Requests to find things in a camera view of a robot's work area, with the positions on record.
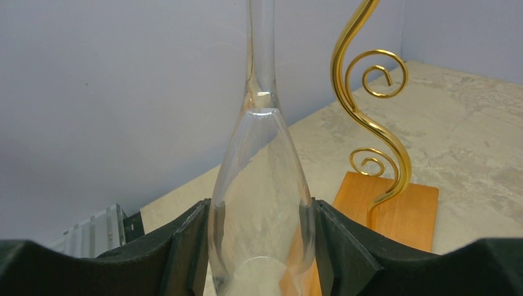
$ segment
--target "glass vase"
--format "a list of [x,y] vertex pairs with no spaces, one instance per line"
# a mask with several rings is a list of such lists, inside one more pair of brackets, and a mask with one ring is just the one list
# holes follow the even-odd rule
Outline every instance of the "glass vase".
[[209,262],[218,296],[303,295],[315,220],[276,91],[274,0],[247,12],[246,95],[212,196]]

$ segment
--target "marble tabletop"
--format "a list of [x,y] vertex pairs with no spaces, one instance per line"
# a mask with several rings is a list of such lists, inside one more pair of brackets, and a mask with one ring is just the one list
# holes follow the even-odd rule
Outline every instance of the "marble tabletop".
[[[480,237],[523,237],[523,85],[419,62],[407,66],[409,83],[397,97],[376,99],[363,89],[355,97],[365,114],[405,145],[413,165],[411,181],[440,189],[432,251],[447,253]],[[401,81],[399,69],[392,78],[396,85]],[[370,85],[388,90],[383,78]],[[311,195],[329,203],[345,173],[353,171],[352,150],[389,151],[338,102],[289,130]],[[210,198],[218,169],[143,207],[145,232]],[[389,168],[384,177],[392,173]]]

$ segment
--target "white wall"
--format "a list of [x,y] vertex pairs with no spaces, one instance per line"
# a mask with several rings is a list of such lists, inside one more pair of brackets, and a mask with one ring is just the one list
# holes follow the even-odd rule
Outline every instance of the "white wall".
[[[359,1],[276,0],[289,123],[334,100],[331,51]],[[382,1],[349,58],[399,53],[402,9]],[[0,238],[47,242],[114,203],[136,212],[219,164],[245,43],[245,0],[0,2]]]
[[406,0],[405,60],[523,83],[523,1]]

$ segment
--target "large gold spiral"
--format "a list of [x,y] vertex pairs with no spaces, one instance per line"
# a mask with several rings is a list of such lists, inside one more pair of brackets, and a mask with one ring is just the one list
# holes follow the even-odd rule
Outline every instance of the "large gold spiral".
[[[358,108],[358,105],[356,104],[354,100],[354,96],[352,94],[352,91],[350,89],[350,74],[351,71],[361,59],[373,56],[373,55],[385,55],[387,57],[390,57],[399,64],[402,72],[403,72],[403,80],[401,85],[398,89],[393,91],[390,94],[383,94],[379,92],[373,91],[368,84],[367,78],[371,71],[377,70],[381,71],[387,80],[387,83],[389,86],[392,85],[392,79],[390,78],[390,73],[387,69],[385,69],[383,66],[375,65],[372,67],[367,68],[363,72],[362,82],[363,82],[363,88],[367,93],[374,97],[378,97],[381,99],[388,99],[391,97],[396,96],[399,92],[403,90],[403,88],[406,86],[408,81],[408,71],[407,67],[404,63],[404,61],[401,60],[397,55],[393,54],[392,52],[385,51],[382,49],[375,49],[372,51],[364,52],[357,57],[355,57],[347,67],[347,70],[344,72],[342,70],[343,68],[343,62],[345,53],[347,52],[347,47],[352,41],[352,39],[356,36],[356,34],[359,32],[361,27],[365,24],[367,19],[370,17],[376,6],[379,4],[379,0],[363,0],[363,2],[360,4],[360,6],[357,8],[355,13],[352,15],[350,20],[348,21],[347,25],[345,26],[342,34],[340,35],[340,38],[336,42],[336,46],[334,48],[334,52],[332,53],[332,60],[331,60],[331,80],[332,80],[332,87],[334,89],[334,92],[336,94],[336,97],[338,98],[338,101],[341,103],[342,107],[347,111],[347,113],[361,126],[365,127],[367,130],[372,132],[375,136],[377,136],[379,139],[384,141],[387,146],[390,148],[390,150],[394,153],[394,156],[396,156],[396,159],[398,161],[398,165],[394,162],[392,157],[388,156],[384,152],[374,149],[374,148],[359,148],[354,150],[350,154],[350,163],[352,167],[359,173],[368,175],[368,176],[381,176],[385,172],[385,165],[381,160],[379,160],[376,157],[367,157],[365,158],[361,163],[361,169],[356,166],[354,163],[354,156],[355,154],[359,152],[370,152],[377,154],[383,158],[385,158],[390,165],[392,165],[392,168],[394,169],[394,181],[392,185],[389,187],[388,190],[386,190],[383,194],[376,197],[374,201],[370,204],[368,211],[367,211],[367,227],[371,229],[376,228],[376,218],[374,215],[374,210],[377,208],[378,205],[385,202],[386,200],[389,200],[400,193],[402,193],[407,186],[409,185],[411,174],[412,174],[412,165],[410,162],[410,157],[403,146],[403,144],[400,142],[400,140],[394,136],[389,130],[366,116],[361,112],[361,110]],[[365,166],[368,162],[374,162],[379,165],[380,170],[378,173],[367,173],[363,170],[363,166]]]

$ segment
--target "orange wooden board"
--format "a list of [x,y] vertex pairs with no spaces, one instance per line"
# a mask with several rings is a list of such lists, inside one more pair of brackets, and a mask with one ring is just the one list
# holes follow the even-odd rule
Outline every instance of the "orange wooden board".
[[[391,185],[391,179],[347,172],[332,204],[359,224],[365,225],[369,204]],[[409,184],[399,196],[376,209],[375,231],[410,247],[430,252],[438,207],[439,189]],[[311,271],[309,296],[321,296],[316,262]]]

